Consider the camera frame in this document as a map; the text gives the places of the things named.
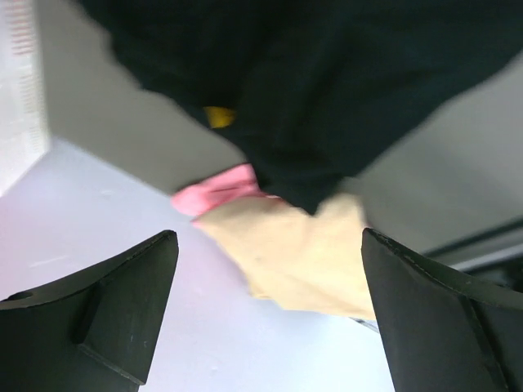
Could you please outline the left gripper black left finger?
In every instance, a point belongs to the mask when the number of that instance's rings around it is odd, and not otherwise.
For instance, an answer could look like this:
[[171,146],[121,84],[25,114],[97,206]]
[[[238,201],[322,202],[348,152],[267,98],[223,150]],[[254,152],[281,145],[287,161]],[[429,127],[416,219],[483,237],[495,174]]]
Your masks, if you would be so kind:
[[147,382],[177,267],[164,230],[1,302],[1,389],[137,391]]

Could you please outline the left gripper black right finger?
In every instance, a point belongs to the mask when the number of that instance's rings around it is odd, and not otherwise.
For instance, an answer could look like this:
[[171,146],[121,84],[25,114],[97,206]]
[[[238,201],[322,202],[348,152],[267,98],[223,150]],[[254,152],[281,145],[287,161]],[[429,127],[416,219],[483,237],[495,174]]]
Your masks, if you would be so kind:
[[397,391],[520,391],[522,294],[421,256],[375,229],[362,257]]

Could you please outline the black t-shirt with flower print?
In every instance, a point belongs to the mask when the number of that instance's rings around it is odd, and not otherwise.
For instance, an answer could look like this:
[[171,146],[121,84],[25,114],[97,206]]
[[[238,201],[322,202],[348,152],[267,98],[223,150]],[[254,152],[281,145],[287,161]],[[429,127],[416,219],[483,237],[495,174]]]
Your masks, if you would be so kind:
[[83,1],[147,90],[314,214],[522,50],[519,1]]

